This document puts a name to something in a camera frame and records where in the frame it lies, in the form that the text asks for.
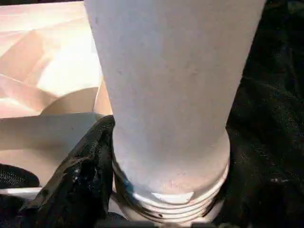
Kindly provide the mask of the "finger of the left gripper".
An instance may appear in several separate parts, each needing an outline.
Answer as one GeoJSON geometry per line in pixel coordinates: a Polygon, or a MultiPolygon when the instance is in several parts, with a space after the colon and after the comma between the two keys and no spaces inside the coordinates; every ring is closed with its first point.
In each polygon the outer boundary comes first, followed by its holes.
{"type": "Polygon", "coordinates": [[[39,187],[38,177],[23,168],[1,164],[0,165],[0,188],[32,188],[39,187]]]}

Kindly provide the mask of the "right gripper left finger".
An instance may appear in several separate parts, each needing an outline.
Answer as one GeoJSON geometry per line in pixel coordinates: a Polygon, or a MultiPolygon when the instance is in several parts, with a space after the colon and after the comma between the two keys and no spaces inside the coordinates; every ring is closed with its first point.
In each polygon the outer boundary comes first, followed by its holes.
{"type": "Polygon", "coordinates": [[[105,219],[113,184],[114,118],[94,124],[20,213],[22,228],[93,228],[105,219]]]}

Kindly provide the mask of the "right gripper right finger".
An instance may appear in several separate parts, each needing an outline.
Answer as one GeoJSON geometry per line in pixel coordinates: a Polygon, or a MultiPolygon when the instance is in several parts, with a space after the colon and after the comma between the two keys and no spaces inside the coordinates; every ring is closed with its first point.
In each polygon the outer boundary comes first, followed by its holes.
{"type": "Polygon", "coordinates": [[[220,228],[297,228],[299,191],[254,137],[229,133],[230,168],[220,228]]]}

